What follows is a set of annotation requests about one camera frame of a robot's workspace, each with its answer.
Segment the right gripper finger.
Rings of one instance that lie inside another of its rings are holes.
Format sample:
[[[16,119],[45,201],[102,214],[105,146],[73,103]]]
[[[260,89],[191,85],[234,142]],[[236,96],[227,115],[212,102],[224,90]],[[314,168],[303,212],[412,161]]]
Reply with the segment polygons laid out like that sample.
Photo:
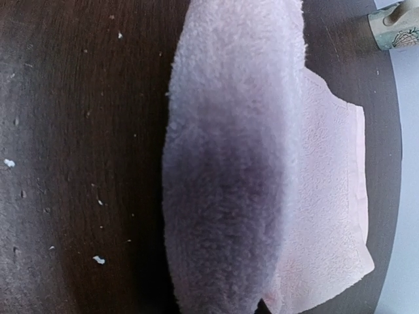
[[[260,299],[259,303],[257,304],[255,314],[271,314],[263,299]]]

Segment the pink towel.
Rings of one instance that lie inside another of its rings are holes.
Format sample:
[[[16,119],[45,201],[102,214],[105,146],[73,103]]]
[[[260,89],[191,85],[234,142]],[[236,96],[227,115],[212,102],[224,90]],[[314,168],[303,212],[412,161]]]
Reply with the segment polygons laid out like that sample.
[[[164,238],[182,313],[302,313],[374,270],[365,117],[305,66],[300,1],[192,1],[169,85]]]

